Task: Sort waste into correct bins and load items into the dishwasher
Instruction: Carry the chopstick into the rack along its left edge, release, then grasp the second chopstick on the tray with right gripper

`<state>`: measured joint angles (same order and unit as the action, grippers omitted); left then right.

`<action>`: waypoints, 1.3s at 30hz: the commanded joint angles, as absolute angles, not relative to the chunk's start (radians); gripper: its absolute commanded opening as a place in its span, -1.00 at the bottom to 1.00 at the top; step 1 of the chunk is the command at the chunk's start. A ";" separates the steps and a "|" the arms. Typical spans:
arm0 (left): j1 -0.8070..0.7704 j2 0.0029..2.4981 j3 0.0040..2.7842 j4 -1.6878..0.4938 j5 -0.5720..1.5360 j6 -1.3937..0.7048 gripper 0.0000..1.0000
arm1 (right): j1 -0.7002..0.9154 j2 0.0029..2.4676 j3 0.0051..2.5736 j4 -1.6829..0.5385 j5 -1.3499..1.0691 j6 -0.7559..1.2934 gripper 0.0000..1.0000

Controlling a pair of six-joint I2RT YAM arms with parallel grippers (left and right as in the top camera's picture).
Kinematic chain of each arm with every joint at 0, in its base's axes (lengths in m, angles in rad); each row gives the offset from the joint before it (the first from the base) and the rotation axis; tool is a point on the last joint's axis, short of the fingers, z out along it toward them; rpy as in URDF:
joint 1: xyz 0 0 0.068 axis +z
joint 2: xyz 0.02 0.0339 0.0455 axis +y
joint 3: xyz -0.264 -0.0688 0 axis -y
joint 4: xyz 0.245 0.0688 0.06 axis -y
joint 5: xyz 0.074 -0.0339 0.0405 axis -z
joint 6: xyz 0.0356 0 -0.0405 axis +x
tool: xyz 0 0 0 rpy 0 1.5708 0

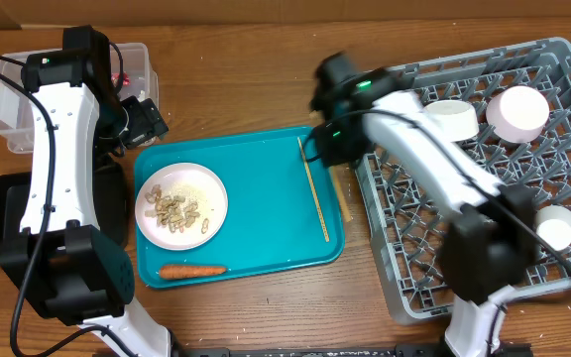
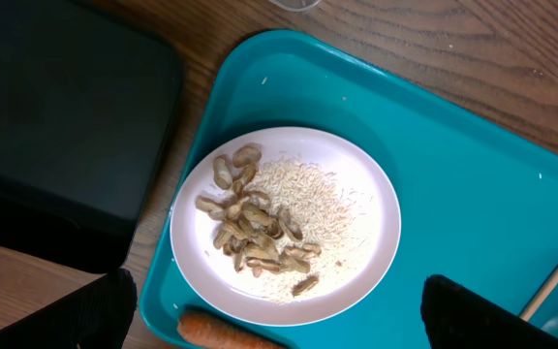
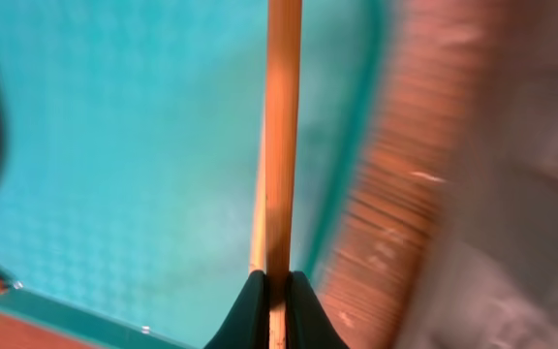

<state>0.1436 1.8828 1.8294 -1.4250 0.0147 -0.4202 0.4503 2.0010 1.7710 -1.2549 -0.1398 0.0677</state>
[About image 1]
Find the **red snack wrapper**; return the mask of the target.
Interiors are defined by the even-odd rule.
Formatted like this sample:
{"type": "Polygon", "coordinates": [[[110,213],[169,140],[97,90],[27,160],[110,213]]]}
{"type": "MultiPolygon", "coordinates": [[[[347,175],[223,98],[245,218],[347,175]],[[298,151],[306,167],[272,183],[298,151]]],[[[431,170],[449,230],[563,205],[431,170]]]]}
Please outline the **red snack wrapper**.
{"type": "Polygon", "coordinates": [[[114,87],[118,87],[119,85],[127,86],[130,84],[130,78],[127,73],[113,73],[111,80],[114,87]]]}

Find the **rice pile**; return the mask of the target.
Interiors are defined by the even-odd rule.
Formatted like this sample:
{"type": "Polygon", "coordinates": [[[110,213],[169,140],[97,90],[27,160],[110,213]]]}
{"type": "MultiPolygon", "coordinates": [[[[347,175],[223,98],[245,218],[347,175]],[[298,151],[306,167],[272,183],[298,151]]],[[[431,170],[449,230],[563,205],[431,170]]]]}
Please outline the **rice pile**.
{"type": "Polygon", "coordinates": [[[201,218],[210,218],[214,212],[214,208],[210,202],[208,191],[202,189],[199,185],[192,183],[176,183],[173,188],[173,195],[181,196],[184,202],[180,205],[182,211],[186,211],[192,204],[196,204],[195,211],[200,214],[201,218]]]}

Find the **pink plate with food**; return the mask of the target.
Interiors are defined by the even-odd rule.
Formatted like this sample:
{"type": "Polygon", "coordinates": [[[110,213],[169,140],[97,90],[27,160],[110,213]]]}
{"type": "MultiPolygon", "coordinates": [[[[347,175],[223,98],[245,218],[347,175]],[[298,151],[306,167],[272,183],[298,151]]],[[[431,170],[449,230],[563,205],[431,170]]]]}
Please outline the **pink plate with food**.
{"type": "Polygon", "coordinates": [[[135,219],[140,232],[151,243],[167,250],[184,251],[196,248],[215,236],[223,225],[228,210],[228,195],[220,178],[210,169],[190,163],[172,164],[153,173],[141,186],[135,203],[135,219]],[[158,227],[156,220],[145,216],[151,206],[144,195],[155,184],[162,188],[163,195],[172,195],[176,183],[192,183],[208,191],[214,212],[209,218],[206,234],[200,233],[201,224],[183,233],[170,233],[165,227],[158,227]]]}

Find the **peanut shells pile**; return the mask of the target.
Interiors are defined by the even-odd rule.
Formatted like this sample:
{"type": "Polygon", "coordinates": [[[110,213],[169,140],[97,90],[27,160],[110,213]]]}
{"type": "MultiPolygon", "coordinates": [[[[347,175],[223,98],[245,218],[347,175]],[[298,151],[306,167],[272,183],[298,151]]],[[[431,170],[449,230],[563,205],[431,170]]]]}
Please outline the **peanut shells pile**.
{"type": "Polygon", "coordinates": [[[163,195],[159,184],[146,191],[144,198],[151,206],[145,210],[145,216],[155,219],[158,227],[165,227],[170,233],[183,233],[200,223],[200,233],[207,233],[210,220],[199,210],[198,201],[179,194],[163,195]]]}

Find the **white bowl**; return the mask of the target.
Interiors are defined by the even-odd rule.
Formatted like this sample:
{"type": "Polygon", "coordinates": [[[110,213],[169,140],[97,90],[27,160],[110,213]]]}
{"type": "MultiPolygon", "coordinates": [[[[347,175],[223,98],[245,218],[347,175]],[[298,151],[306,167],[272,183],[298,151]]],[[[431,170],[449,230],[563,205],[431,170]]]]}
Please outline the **white bowl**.
{"type": "Polygon", "coordinates": [[[472,104],[462,100],[439,100],[424,107],[450,142],[472,139],[479,133],[477,113],[472,104]]]}

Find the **orange carrot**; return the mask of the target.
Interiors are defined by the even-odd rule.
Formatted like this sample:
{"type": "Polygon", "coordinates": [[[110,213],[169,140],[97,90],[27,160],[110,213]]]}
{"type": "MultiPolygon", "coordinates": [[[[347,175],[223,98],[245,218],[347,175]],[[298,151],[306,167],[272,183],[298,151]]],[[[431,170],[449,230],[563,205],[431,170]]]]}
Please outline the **orange carrot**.
{"type": "Polygon", "coordinates": [[[221,266],[165,265],[159,269],[159,276],[164,280],[186,280],[202,277],[218,276],[228,269],[221,266]]]}

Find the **pink bowl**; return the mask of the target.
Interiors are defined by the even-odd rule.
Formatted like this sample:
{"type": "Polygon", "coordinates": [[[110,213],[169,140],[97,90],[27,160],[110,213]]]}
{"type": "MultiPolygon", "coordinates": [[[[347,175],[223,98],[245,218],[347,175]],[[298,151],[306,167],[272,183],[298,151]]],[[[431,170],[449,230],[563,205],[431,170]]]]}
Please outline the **pink bowl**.
{"type": "Polygon", "coordinates": [[[541,134],[549,112],[549,103],[538,90],[518,85],[489,102],[486,119],[501,139],[520,144],[529,143],[541,134]]]}

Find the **white paper cup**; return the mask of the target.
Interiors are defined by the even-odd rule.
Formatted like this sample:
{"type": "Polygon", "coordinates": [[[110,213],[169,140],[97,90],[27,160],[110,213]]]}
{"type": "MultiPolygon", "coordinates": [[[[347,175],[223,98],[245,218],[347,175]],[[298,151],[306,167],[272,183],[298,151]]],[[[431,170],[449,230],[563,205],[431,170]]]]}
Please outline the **white paper cup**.
{"type": "Polygon", "coordinates": [[[571,211],[563,206],[549,205],[537,211],[536,234],[556,251],[571,244],[571,211]]]}

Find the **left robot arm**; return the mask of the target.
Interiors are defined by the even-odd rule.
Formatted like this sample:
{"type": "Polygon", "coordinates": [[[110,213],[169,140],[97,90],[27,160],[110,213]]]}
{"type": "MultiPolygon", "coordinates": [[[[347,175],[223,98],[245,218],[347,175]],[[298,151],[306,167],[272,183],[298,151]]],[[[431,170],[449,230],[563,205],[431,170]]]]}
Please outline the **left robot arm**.
{"type": "Polygon", "coordinates": [[[151,100],[120,98],[117,47],[90,26],[68,28],[58,51],[21,63],[15,88],[33,105],[34,149],[25,211],[0,243],[17,307],[93,333],[120,356],[178,356],[173,333],[135,296],[117,159],[167,132],[151,100]]]}

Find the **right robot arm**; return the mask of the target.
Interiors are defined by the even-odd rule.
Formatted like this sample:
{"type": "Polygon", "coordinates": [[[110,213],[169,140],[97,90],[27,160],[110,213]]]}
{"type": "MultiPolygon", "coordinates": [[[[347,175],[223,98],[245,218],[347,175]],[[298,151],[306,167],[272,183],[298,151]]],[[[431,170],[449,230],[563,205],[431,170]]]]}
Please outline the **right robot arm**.
{"type": "Polygon", "coordinates": [[[447,224],[436,255],[455,299],[437,345],[407,344],[398,355],[529,356],[528,344],[504,344],[499,334],[519,284],[537,258],[533,193],[507,185],[447,139],[416,93],[400,89],[384,68],[360,72],[337,53],[315,71],[310,102],[322,124],[309,134],[324,167],[353,163],[379,146],[433,201],[447,224]]]}

